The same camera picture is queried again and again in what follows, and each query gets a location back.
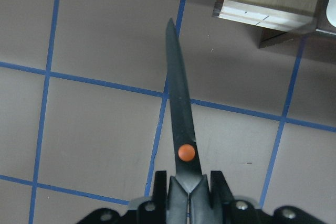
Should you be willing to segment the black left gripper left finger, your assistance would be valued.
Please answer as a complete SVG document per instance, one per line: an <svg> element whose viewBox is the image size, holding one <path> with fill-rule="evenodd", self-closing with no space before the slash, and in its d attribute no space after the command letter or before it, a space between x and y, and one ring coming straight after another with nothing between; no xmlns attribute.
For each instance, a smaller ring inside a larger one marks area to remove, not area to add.
<svg viewBox="0 0 336 224"><path fill-rule="evenodd" d="M152 202L155 206L152 223L166 223L167 174L164 170L155 172Z"/></svg>

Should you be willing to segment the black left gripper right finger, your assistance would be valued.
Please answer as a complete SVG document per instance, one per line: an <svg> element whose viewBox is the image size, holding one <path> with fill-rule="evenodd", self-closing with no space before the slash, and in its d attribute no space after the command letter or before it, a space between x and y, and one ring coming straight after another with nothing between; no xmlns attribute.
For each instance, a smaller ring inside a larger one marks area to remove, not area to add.
<svg viewBox="0 0 336 224"><path fill-rule="evenodd" d="M230 203L234 200L221 171L211 171L211 207L215 223L231 223Z"/></svg>

